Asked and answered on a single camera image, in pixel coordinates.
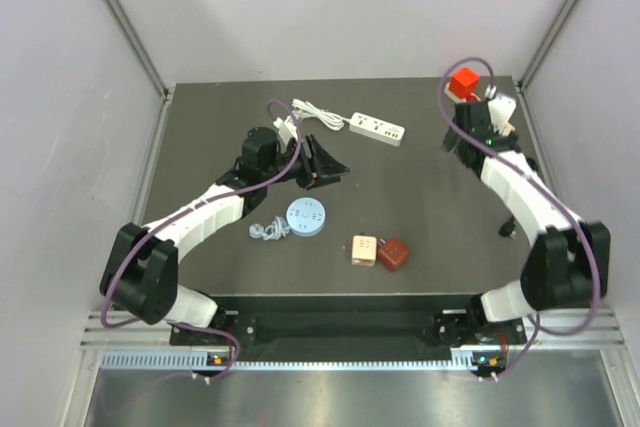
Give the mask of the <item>round light blue socket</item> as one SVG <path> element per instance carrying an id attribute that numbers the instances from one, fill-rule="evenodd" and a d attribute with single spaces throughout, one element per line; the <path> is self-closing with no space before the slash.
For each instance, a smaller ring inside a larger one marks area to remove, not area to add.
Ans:
<path id="1" fill-rule="evenodd" d="M 293 234 L 300 237 L 313 237 L 325 226 L 326 210 L 320 201 L 303 197 L 289 205 L 285 220 Z"/>

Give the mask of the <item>cream power strip red sockets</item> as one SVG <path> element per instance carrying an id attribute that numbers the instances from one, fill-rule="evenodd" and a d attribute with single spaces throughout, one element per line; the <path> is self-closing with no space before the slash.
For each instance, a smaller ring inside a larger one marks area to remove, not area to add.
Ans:
<path id="1" fill-rule="evenodd" d="M 480 101 L 481 98 L 475 93 L 471 93 L 465 99 L 458 97 L 451 89 L 450 82 L 445 85 L 444 93 L 455 103 L 464 101 Z M 515 127 L 510 123 L 517 104 L 516 100 L 497 90 L 496 86 L 486 88 L 485 96 L 489 99 L 488 109 L 492 126 L 495 127 L 502 136 L 507 136 L 515 131 Z"/>

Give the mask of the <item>red cube plug adapter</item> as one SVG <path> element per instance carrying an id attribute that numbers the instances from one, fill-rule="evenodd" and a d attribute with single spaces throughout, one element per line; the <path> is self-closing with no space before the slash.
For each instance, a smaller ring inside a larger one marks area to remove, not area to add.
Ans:
<path id="1" fill-rule="evenodd" d="M 478 86 L 480 76 L 469 67 L 455 71 L 449 82 L 449 91 L 459 99 L 471 97 Z"/>

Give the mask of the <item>white power strip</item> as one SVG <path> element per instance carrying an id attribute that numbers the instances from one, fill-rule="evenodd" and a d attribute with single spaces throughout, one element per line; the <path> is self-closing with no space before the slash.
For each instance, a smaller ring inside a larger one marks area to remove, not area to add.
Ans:
<path id="1" fill-rule="evenodd" d="M 398 147 L 405 135 L 405 128 L 399 125 L 355 112 L 349 119 L 349 130 L 370 139 Z"/>

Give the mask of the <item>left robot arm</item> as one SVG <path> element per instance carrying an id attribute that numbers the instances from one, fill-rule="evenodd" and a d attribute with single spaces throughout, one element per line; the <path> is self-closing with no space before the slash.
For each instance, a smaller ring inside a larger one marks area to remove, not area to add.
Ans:
<path id="1" fill-rule="evenodd" d="M 99 292 L 134 320 L 187 324 L 205 343 L 226 334 L 222 307 L 178 282 L 180 262 L 217 231 L 253 212 L 273 183 L 293 180 L 305 190 L 340 182 L 349 168 L 309 134 L 281 143 L 269 127 L 251 129 L 240 155 L 201 196 L 144 226 L 128 223 L 116 234 Z"/>

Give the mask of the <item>brown cube plug adapter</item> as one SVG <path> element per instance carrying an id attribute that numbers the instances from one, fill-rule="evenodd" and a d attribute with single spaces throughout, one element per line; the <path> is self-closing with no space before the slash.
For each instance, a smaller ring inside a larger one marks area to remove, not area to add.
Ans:
<path id="1" fill-rule="evenodd" d="M 396 237 L 379 239 L 377 261 L 390 272 L 398 271 L 408 260 L 409 248 Z"/>

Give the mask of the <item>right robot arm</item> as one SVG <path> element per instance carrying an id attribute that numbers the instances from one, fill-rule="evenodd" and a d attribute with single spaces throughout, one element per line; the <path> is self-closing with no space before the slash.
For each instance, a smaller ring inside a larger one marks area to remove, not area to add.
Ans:
<path id="1" fill-rule="evenodd" d="M 498 336 L 503 322 L 580 302 L 598 308 L 608 290 L 609 229 L 567 208 L 523 153 L 517 134 L 502 134 L 514 110 L 514 100 L 504 96 L 458 103 L 442 142 L 499 197 L 530 245 L 518 279 L 470 301 L 467 331 L 481 343 Z"/>

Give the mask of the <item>pink cube plug adapter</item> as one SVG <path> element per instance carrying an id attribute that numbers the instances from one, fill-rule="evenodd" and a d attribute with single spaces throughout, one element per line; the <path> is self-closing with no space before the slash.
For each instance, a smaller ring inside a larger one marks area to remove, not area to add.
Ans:
<path id="1" fill-rule="evenodd" d="M 370 267 L 376 263 L 378 239 L 364 234 L 354 235 L 351 245 L 351 263 Z"/>

